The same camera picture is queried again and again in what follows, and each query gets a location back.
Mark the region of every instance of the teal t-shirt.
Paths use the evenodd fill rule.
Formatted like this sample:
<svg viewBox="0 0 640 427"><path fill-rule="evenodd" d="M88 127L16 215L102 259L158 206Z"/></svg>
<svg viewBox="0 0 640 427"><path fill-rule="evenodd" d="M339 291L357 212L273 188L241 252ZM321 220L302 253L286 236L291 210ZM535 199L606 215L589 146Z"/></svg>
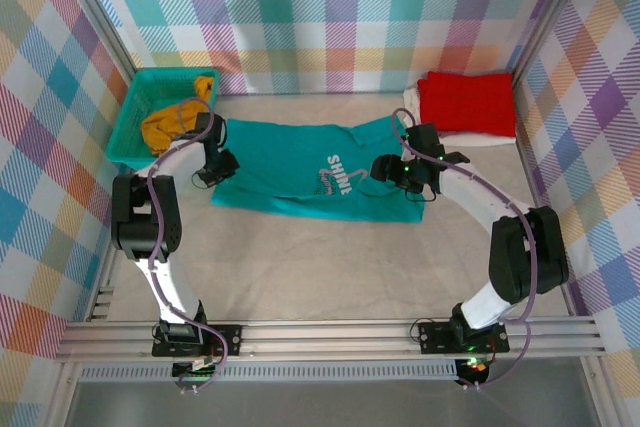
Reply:
<svg viewBox="0 0 640 427"><path fill-rule="evenodd" d="M424 204L369 176L380 155L402 146L386 117L358 125L281 125L229 120L226 148L236 174L216 187L216 205L283 215L420 222Z"/></svg>

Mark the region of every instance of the plastic basket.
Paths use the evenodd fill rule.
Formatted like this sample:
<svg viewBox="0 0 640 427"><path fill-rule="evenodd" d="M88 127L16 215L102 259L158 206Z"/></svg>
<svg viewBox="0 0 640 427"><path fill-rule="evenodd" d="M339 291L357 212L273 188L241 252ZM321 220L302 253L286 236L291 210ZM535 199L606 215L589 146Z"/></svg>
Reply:
<svg viewBox="0 0 640 427"><path fill-rule="evenodd" d="M107 158L139 170L150 165L155 157L142 138L140 125L152 112L177 104L196 95L193 82L199 75L213 76L210 105L213 109L218 93L218 71L211 67L152 68L139 70L118 116Z"/></svg>

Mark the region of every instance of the plaid fabric backdrop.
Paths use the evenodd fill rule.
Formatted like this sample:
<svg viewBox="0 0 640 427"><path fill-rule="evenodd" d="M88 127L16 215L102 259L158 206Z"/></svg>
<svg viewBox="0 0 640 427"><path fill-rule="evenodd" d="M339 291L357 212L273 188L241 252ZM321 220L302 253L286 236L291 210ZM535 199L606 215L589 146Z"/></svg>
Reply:
<svg viewBox="0 0 640 427"><path fill-rule="evenodd" d="M518 105L573 297L594 315L640 425L640 0L570 0Z"/></svg>
<svg viewBox="0 0 640 427"><path fill-rule="evenodd" d="M35 425L108 239L127 86L76 0L0 0L0 425Z"/></svg>
<svg viewBox="0 0 640 427"><path fill-rule="evenodd" d="M102 0L138 66L214 65L223 94L401 91L512 65L546 0Z"/></svg>

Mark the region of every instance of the red towel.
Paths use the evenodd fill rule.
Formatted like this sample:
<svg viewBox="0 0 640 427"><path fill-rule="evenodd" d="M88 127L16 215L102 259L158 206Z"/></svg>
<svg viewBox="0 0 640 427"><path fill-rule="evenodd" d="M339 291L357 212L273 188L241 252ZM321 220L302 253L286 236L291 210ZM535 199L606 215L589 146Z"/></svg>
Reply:
<svg viewBox="0 0 640 427"><path fill-rule="evenodd" d="M418 81L420 119L441 132L516 136L511 74L467 77L429 72Z"/></svg>

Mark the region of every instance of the purple cable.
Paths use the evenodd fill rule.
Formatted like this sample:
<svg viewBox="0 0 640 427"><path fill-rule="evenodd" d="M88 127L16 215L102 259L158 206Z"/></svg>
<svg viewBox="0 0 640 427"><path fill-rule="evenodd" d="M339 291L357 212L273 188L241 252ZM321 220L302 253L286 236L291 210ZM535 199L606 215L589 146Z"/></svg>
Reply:
<svg viewBox="0 0 640 427"><path fill-rule="evenodd" d="M529 222L527 221L527 218L524 216L522 211L511 201L511 199L509 199L509 197L504 195L498 188L494 187L491 183L487 182L482 177L477 176L473 172L470 172L467 169L460 167L457 164L452 164L444 160L436 159L435 157L430 157L421 152L418 152L416 149L411 147L409 143L402 138L402 136L400 135L400 132L398 132L398 127L396 126L396 119L398 119L398 114L400 112L404 112L405 114L407 114L407 116L411 119L412 126L416 125L416 118L413 116L413 114L409 110L403 107L400 107L394 110L393 114L391 114L391 128L393 129L393 134L400 141L402 146L405 149L407 149L409 152L411 152L413 155L420 157L421 159L428 160L429 162L433 162L434 164L442 165L444 167L447 167L448 169L452 169L452 170L455 170L456 172L460 172L461 174L469 177L469 179L475 182L478 182L485 189L487 189L489 192L495 195L498 199L500 199L507 207L509 207L518 216L518 218L522 222L522 226L524 227L525 233L527 235L527 240L529 241L529 250L531 252L531 286L529 289L529 298L527 299L527 305L522 315L517 319L500 318L500 320L504 323L524 324L527 330L527 336L524 342L524 346L522 347L522 351L520 352L520 355L518 355L518 357L516 358L514 363L511 365L511 367L509 367L509 369L505 373L503 373L500 377L490 380L489 382L485 382L483 386L487 387L495 384L496 382L504 379L509 374L511 374L511 372L513 372L515 367L522 361L525 354L527 353L527 350L529 350L529 344L531 343L531 328L529 327L529 324L527 324L527 318L529 317L529 315L531 314L531 311L533 310L533 304L535 302L536 292L538 291L538 254L536 252L536 242L535 242L535 238L533 237L533 231L531 230L531 226L529 225Z"/></svg>
<svg viewBox="0 0 640 427"><path fill-rule="evenodd" d="M194 394L197 394L199 390L204 389L206 386L211 384L215 380L216 377L218 377L220 375L220 373L222 372L222 369L224 368L224 366L225 366L225 364L227 362L227 357L229 355L229 346L227 344L226 339L224 338L224 336L220 332L218 332L215 329L212 329L208 325L201 324L200 322L196 322L196 321L190 319L189 317L187 317L186 315L184 315L183 312L180 312L173 305L171 305L171 302L169 302L169 299L167 299L166 295L164 295L164 292L162 291L162 287L160 286L160 282L158 282L158 275L156 274L155 260L158 257L158 252L160 251L160 248L162 246L162 239L164 237L164 214L162 213L162 209L160 208L160 201L158 199L158 194L156 193L156 190L153 187L153 177L155 176L156 172L158 171L158 169L160 168L162 163L165 160L167 160L167 158L169 158L171 155L173 155L176 152L178 152L179 150L182 150L185 147L187 147L187 146L189 146L189 145L191 145L191 144L193 144L195 142L198 142L199 140L203 139L213 127L213 121L214 121L214 118L215 118L215 114L210 111L209 104L207 104L204 100L202 100L202 99L200 99L198 97L191 97L191 98L185 99L182 102L180 102L179 110L182 108L182 105L184 105L185 102L190 101L190 100L196 100L196 101L202 102L203 104L205 104L207 106L207 109L209 109L209 112L210 112L209 123L207 124L207 127L204 129L204 131L202 131L200 134L196 135L193 139L190 139L190 140L186 141L185 143L180 144L180 145L178 145L176 147L171 147L164 154L162 154L160 157L158 157L158 159L151 165L151 168L149 169L149 172L147 174L147 188L149 189L149 195L151 197L151 203L153 204L153 207L156 210L156 215L158 216L158 238L156 239L156 243L153 246L153 250L151 251L151 255L149 256L149 272L151 273L151 282L153 283L153 287L154 287L156 293L158 294L158 298L164 304L164 306L167 309L169 309L169 311L173 315L175 315L176 317L180 318L181 320L183 320L187 324L191 324L194 327L197 327L197 328L202 329L202 330L206 330L207 332L209 332L212 335L214 335L222 343L222 359L217 364L216 370L215 370L214 374L211 376L211 378L209 378L204 384L202 384L199 387L199 389L194 386L192 392ZM184 393L186 391L186 389L185 389L184 386L181 386L181 387L182 387L182 393Z"/></svg>

